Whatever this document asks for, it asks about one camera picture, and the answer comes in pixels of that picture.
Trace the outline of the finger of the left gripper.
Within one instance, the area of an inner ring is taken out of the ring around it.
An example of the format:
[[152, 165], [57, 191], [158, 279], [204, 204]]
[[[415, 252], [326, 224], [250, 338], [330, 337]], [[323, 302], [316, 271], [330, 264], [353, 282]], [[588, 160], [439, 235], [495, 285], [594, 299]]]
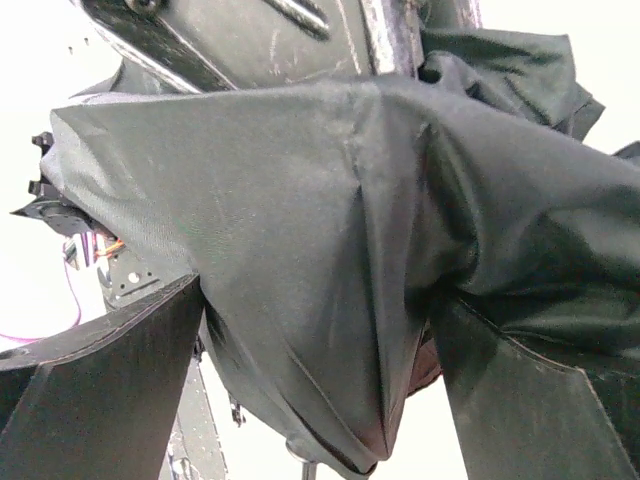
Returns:
[[406, 1], [85, 1], [123, 57], [182, 92], [324, 76], [414, 76], [423, 61]]

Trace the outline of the black folding umbrella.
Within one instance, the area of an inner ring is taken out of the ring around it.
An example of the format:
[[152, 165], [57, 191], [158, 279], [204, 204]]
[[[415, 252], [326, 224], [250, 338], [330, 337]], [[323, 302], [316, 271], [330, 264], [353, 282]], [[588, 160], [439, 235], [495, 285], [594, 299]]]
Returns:
[[638, 362], [639, 147], [564, 37], [431, 31], [420, 79], [198, 95], [96, 87], [51, 114], [59, 191], [163, 272], [198, 273], [226, 388], [348, 479], [392, 453], [432, 308]]

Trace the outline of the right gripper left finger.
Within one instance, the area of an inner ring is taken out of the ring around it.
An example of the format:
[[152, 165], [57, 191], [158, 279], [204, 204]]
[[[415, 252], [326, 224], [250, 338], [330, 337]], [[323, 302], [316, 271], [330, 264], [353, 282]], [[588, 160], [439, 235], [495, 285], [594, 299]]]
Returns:
[[186, 275], [1, 355], [4, 479], [156, 479], [203, 312]]

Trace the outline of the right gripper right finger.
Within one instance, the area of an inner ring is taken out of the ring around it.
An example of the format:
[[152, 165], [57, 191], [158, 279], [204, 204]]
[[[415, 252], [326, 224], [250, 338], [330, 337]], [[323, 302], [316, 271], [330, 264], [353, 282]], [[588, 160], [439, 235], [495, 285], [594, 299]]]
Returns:
[[520, 341], [460, 299], [432, 328], [469, 478], [637, 478], [637, 360]]

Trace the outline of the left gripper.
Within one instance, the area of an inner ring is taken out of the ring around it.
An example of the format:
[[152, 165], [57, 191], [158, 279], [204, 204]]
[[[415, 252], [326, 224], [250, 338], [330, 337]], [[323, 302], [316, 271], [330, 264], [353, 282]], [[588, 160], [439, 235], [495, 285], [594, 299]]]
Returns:
[[34, 197], [15, 216], [44, 222], [64, 237], [67, 267], [96, 269], [104, 303], [129, 305], [164, 286], [162, 280], [122, 240], [67, 199], [45, 176], [32, 180]]

